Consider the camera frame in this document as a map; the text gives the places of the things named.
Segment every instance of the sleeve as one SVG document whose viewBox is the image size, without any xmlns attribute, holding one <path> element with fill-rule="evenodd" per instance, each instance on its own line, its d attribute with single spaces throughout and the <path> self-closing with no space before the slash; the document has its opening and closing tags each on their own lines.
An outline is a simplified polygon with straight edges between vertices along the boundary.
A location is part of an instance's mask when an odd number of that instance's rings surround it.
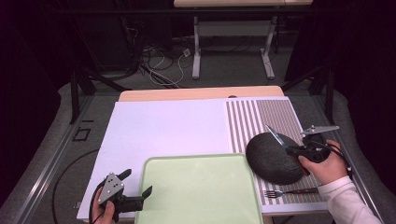
<svg viewBox="0 0 396 224">
<path fill-rule="evenodd" d="M 329 212 L 337 224 L 381 223 L 362 201 L 356 186 L 348 176 L 318 187 L 318 191 L 327 202 Z"/>
</svg>

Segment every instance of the person's left hand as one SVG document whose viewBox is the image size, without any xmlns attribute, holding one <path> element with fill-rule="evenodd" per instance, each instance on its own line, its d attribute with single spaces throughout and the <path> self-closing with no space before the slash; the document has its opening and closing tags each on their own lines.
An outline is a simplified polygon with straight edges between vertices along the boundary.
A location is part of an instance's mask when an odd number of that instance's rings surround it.
<svg viewBox="0 0 396 224">
<path fill-rule="evenodd" d="M 106 209 L 104 209 L 99 205 L 99 196 L 102 192 L 103 187 L 99 188 L 96 192 L 95 199 L 92 205 L 92 223 L 94 224 L 115 224 L 116 222 L 113 220 L 113 215 L 116 210 L 114 203 L 111 201 L 107 201 Z"/>
</svg>

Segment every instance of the desk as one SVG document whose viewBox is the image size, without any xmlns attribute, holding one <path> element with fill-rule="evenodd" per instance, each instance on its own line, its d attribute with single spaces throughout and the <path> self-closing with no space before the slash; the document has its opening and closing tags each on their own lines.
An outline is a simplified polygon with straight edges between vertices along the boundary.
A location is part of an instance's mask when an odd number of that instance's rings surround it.
<svg viewBox="0 0 396 224">
<path fill-rule="evenodd" d="M 175 0 L 175 7 L 287 7 L 307 6 L 312 0 Z M 268 79 L 275 74 L 268 57 L 274 35 L 277 17 L 271 21 L 199 21 L 194 17 L 194 63 L 192 78 L 200 76 L 201 50 L 199 38 L 202 35 L 256 35 L 266 36 L 264 48 L 261 49 L 262 63 Z"/>
<path fill-rule="evenodd" d="M 88 218 L 93 190 L 109 172 L 119 174 L 132 169 L 132 174 L 123 182 L 124 195 L 134 196 L 139 192 L 143 164 L 147 159 L 244 153 L 248 140 L 265 132 L 262 126 L 266 123 L 301 144 L 302 128 L 289 98 L 279 87 L 124 92 L 107 126 L 78 219 Z M 255 181 L 265 216 L 327 211 L 318 195 L 308 196 L 310 198 L 290 195 L 276 200 L 262 195 L 265 189 L 314 187 L 318 183 L 312 175 L 289 186 L 272 185 L 257 176 Z M 134 218 L 134 213 L 120 214 L 120 218 Z"/>
</svg>

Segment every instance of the fork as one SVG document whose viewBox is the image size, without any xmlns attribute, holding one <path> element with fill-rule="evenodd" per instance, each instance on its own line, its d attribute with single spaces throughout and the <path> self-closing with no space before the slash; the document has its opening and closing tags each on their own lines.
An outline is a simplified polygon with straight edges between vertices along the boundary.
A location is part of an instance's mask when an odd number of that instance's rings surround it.
<svg viewBox="0 0 396 224">
<path fill-rule="evenodd" d="M 318 188 L 311 189 L 294 189 L 289 191 L 281 191 L 281 190 L 265 190 L 264 196 L 267 198 L 277 198 L 285 194 L 306 194 L 306 193 L 318 193 Z"/>
</svg>

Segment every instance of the gray carpet floor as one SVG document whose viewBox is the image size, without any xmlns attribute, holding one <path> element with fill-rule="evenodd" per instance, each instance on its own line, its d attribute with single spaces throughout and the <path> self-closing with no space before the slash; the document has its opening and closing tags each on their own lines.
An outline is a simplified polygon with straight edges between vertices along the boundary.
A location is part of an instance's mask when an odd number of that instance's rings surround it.
<svg viewBox="0 0 396 224">
<path fill-rule="evenodd" d="M 176 58 L 172 60 L 173 64 L 169 68 L 158 70 L 158 72 L 172 80 L 179 80 L 184 74 L 178 84 L 186 88 L 281 86 L 284 84 L 283 79 L 294 40 L 295 35 L 283 36 L 279 53 L 274 54 L 271 51 L 270 58 L 276 76 L 274 80 L 268 80 L 265 77 L 259 52 L 263 38 L 254 38 L 251 44 L 248 37 L 215 37 L 206 40 L 206 48 L 202 53 L 201 76 L 198 80 L 191 78 L 191 57 L 181 58 L 180 67 L 183 72 L 177 64 L 178 56 L 181 55 L 181 51 L 186 45 L 184 47 L 175 46 L 173 54 L 176 55 Z M 150 64 L 155 66 L 161 60 L 162 57 L 152 57 Z M 165 59 L 157 68 L 166 67 L 170 62 L 170 60 Z M 108 73 L 107 76 L 116 77 L 117 74 Z M 163 89 L 162 86 L 151 81 L 149 74 L 143 74 L 140 71 L 116 82 L 134 90 Z M 80 96 L 82 107 L 85 109 L 75 125 L 69 125 L 71 119 L 70 87 L 66 85 L 59 90 L 62 95 L 62 104 L 58 114 L 19 184 L 2 206 L 0 210 L 1 223 L 54 223 L 51 200 L 55 184 L 58 184 L 58 188 L 56 189 L 54 207 L 59 223 L 82 223 L 76 220 L 78 210 L 74 207 L 75 203 L 82 200 L 91 176 L 96 152 L 92 152 L 75 162 L 64 174 L 63 171 L 81 155 L 101 146 L 111 112 L 119 97 L 118 92 L 113 91 L 103 83 L 94 81 L 94 85 L 98 90 L 95 96 L 84 96 L 82 94 Z M 309 96 L 306 91 L 308 85 L 309 81 L 304 81 L 285 92 L 289 96 L 302 126 L 329 124 L 323 115 L 323 97 Z M 347 110 L 347 100 L 336 92 L 333 106 L 334 121 L 341 129 L 336 135 L 328 137 L 336 139 L 342 143 L 344 148 L 347 148 L 352 163 L 359 170 L 357 181 L 363 180 L 361 189 L 369 193 L 365 199 L 368 198 L 375 202 L 373 209 L 379 212 L 384 223 L 396 223 L 393 212 L 396 205 L 395 196 L 382 185 L 370 163 L 361 154 Z M 78 141 L 78 139 L 85 137 L 84 134 L 87 134 L 84 133 L 84 130 L 90 130 L 86 141 Z M 51 163 L 54 157 L 58 158 L 58 162 Z M 45 170 L 52 171 L 48 172 L 51 175 L 47 176 L 46 179 L 49 184 L 44 185 L 41 189 L 36 189 L 35 184 L 44 182 L 43 171 Z M 36 199 L 36 201 L 28 202 L 27 199 L 31 198 Z M 282 223 L 286 218 L 274 217 L 274 223 Z M 332 223 L 332 217 L 328 213 L 303 215 L 293 217 L 288 223 L 330 224 Z"/>
</svg>

